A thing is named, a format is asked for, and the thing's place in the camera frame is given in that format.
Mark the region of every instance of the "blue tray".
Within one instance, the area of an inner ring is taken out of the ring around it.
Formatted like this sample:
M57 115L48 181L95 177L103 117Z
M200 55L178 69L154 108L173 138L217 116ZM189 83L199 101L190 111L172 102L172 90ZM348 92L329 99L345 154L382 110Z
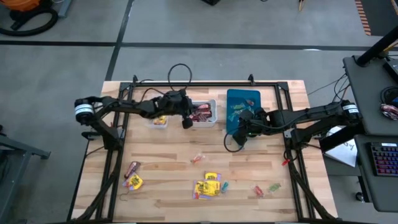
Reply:
M246 100L251 100L254 105L250 106ZM239 110L234 109L236 105L244 105L244 110L256 110L261 107L261 94L257 90L228 90L226 92L226 131L236 129L239 124Z

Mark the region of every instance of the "rgb keyboard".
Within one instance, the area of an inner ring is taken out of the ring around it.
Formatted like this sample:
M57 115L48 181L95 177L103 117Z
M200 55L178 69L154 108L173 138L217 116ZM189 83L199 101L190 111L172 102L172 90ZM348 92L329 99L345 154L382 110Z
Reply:
M375 175L398 177L398 147L396 143L368 143Z

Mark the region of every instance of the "gray floor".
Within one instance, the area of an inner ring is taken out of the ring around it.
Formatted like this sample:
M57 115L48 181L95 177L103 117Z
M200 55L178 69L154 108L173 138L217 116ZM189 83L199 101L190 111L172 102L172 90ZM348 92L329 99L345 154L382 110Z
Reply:
M115 42L128 0L74 0L68 17L35 37L0 40ZM364 34L354 0L135 0L124 42L370 46L379 37ZM46 15L27 24L33 27ZM9 25L0 9L0 26ZM12 138L52 151L48 161L33 158L12 217L32 223L67 217L86 141L75 122L73 102L98 95L113 47L0 45L0 124ZM112 80L166 80L168 69L187 63L194 80L305 80L311 92L343 74L343 57L362 52L122 47ZM185 78L176 70L174 79ZM333 98L333 86L309 96L312 106ZM352 93L347 99L353 100ZM344 220L396 223L398 214L379 213L353 198L354 178L330 177Z

